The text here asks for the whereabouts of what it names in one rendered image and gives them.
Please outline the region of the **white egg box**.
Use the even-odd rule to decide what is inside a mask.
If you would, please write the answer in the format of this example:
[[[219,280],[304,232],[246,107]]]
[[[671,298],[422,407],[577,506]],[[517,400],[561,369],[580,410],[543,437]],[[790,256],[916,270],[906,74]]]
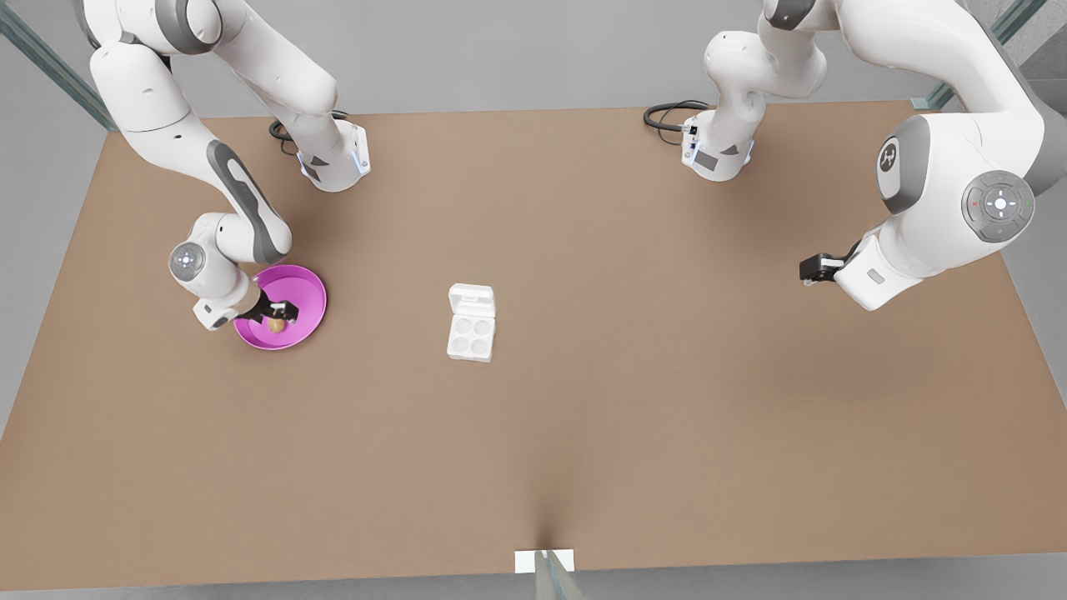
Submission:
[[[456,283],[448,293],[451,312],[447,353],[453,360],[488,363],[496,329],[494,290],[490,286]]]

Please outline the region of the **magenta round plate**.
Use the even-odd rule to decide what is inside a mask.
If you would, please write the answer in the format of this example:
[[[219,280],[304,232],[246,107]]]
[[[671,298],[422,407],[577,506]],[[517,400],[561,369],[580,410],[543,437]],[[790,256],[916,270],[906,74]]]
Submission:
[[[278,350],[296,346],[310,337],[323,322],[327,293],[323,281],[307,268],[280,263],[264,269],[254,278],[264,293],[274,300],[288,301],[298,307],[294,322],[281,332],[272,332],[267,323],[233,320],[235,330],[248,345],[262,350]]]

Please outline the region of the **silver frame post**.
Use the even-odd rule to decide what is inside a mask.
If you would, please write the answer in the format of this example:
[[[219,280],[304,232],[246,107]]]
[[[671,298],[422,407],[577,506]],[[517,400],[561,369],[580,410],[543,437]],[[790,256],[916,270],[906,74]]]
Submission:
[[[534,600],[587,600],[572,573],[572,549],[517,550],[514,572],[534,574]]]
[[[103,126],[107,132],[117,132],[118,127],[112,121],[103,100],[87,81],[55,53],[55,51],[35,32],[29,23],[7,6],[7,1],[0,0],[0,35],[3,35],[18,51],[22,53],[39,72],[49,76],[53,82],[77,102],[92,119]]]
[[[952,88],[968,113],[1049,111],[994,31],[950,0],[919,0],[907,68]]]

